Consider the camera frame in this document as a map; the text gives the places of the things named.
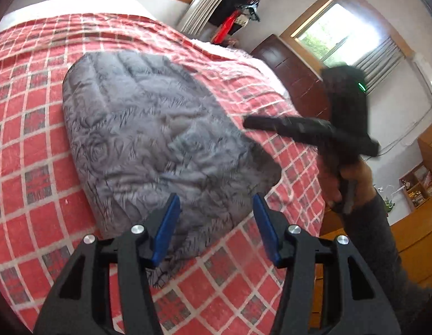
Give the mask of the dark grey sleeve forearm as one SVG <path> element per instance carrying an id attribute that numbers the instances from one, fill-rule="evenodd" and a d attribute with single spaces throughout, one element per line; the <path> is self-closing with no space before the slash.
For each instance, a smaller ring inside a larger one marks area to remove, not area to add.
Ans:
<path id="1" fill-rule="evenodd" d="M 385 204 L 372 200 L 343 217 L 344 230 L 366 261 L 389 300 L 399 325 L 406 329 L 432 297 L 432 289 L 409 280 L 386 218 Z"/>

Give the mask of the person's right hand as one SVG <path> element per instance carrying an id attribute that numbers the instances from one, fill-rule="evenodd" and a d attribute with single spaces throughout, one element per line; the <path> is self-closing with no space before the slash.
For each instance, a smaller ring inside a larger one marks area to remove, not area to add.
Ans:
<path id="1" fill-rule="evenodd" d="M 339 176 L 326 166 L 322 157 L 317 158 L 317 168 L 322 197 L 332 207 L 343 198 L 340 193 Z M 359 159 L 351 165 L 344 166 L 340 170 L 340 175 L 346 181 L 355 183 L 353 209 L 364 206 L 377 195 L 373 186 L 372 171 L 364 160 Z"/>

